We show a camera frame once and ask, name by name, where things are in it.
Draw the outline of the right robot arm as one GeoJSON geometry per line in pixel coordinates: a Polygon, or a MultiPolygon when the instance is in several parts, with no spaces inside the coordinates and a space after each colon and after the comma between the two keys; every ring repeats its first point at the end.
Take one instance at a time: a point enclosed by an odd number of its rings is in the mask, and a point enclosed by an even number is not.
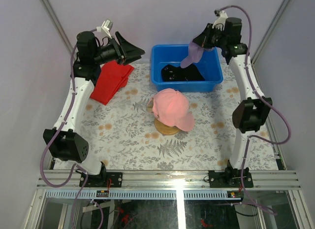
{"type": "Polygon", "coordinates": [[[237,170],[245,166],[243,161],[247,155],[247,141],[265,124],[272,105],[271,98],[265,97],[254,77],[249,64],[248,46],[241,42],[241,30],[241,19],[221,14],[214,23],[208,23],[189,45],[189,55],[194,63],[201,60],[205,51],[220,48],[235,76],[241,102],[232,114],[236,138],[228,167],[237,170]]]}

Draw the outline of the wooden hat stand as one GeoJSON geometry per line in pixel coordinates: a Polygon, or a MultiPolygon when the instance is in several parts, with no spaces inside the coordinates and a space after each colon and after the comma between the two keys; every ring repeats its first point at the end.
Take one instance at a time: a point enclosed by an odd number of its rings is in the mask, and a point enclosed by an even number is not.
{"type": "Polygon", "coordinates": [[[163,124],[157,118],[154,119],[154,125],[155,125],[156,130],[163,135],[175,135],[181,131],[177,127],[170,127],[163,124]]]}

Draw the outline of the blue plastic bin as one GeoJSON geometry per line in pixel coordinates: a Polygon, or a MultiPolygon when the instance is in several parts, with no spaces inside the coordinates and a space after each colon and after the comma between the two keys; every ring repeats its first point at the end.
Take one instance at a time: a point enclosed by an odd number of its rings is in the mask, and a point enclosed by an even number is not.
{"type": "Polygon", "coordinates": [[[152,48],[150,78],[158,91],[172,88],[182,93],[211,92],[223,81],[219,56],[215,49],[204,52],[200,62],[195,64],[204,78],[203,81],[163,81],[162,69],[167,65],[179,67],[187,55],[187,44],[155,45],[152,48]]]}

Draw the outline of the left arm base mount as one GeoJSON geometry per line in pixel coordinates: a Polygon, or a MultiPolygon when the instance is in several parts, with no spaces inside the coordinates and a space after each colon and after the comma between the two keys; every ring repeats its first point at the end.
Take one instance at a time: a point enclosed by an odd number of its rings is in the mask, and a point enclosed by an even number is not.
{"type": "Polygon", "coordinates": [[[122,172],[112,172],[107,171],[106,166],[102,164],[100,173],[98,175],[84,174],[83,172],[76,171],[81,173],[79,186],[82,187],[86,176],[88,177],[84,187],[89,188],[121,188],[123,182],[123,173],[122,172]]]}

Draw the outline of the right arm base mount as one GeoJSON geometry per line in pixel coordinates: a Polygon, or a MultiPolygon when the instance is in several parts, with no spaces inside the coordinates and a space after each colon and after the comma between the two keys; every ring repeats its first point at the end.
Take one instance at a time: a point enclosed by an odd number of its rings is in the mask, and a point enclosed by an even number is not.
{"type": "Polygon", "coordinates": [[[203,178],[203,181],[209,183],[211,188],[240,188],[241,180],[246,188],[253,188],[252,175],[248,167],[243,170],[243,175],[240,169],[226,167],[224,171],[209,170],[203,178]]]}

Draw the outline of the beige baseball cap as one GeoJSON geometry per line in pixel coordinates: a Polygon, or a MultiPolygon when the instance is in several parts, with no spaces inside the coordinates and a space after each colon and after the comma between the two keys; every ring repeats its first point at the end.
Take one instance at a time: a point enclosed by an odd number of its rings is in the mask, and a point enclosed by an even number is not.
{"type": "Polygon", "coordinates": [[[154,106],[154,99],[151,98],[151,99],[149,100],[149,102],[147,103],[147,106],[146,106],[147,112],[153,113],[153,106],[154,106]]]}

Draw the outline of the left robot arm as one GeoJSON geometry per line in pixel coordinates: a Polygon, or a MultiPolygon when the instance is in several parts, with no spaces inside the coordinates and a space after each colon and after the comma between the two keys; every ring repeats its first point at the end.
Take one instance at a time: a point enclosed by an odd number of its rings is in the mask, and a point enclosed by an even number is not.
{"type": "Polygon", "coordinates": [[[108,38],[106,45],[100,45],[95,31],[84,31],[77,35],[70,60],[70,85],[63,109],[52,129],[46,129],[43,138],[46,147],[41,157],[40,170],[47,153],[61,161],[70,161],[79,169],[91,175],[91,182],[97,187],[107,183],[108,175],[103,165],[89,152],[88,142],[80,135],[79,128],[84,108],[100,77],[101,65],[117,62],[127,65],[145,54],[145,51],[125,40],[119,32],[108,38]]]}

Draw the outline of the purple LA baseball cap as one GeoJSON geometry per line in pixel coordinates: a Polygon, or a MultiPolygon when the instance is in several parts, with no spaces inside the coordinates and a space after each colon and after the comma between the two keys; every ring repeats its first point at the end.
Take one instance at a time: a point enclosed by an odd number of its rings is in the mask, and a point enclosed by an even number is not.
{"type": "Polygon", "coordinates": [[[193,63],[198,63],[204,53],[205,49],[191,41],[188,46],[188,55],[181,61],[180,67],[186,68],[193,63]]]}

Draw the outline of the pink baseball cap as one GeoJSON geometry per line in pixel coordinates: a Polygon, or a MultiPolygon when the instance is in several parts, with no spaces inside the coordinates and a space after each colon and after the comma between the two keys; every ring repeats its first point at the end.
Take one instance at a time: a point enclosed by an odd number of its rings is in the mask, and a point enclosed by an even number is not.
{"type": "Polygon", "coordinates": [[[151,100],[154,117],[164,125],[186,132],[194,128],[195,119],[189,110],[189,101],[181,92],[167,88],[156,93],[151,100]]]}

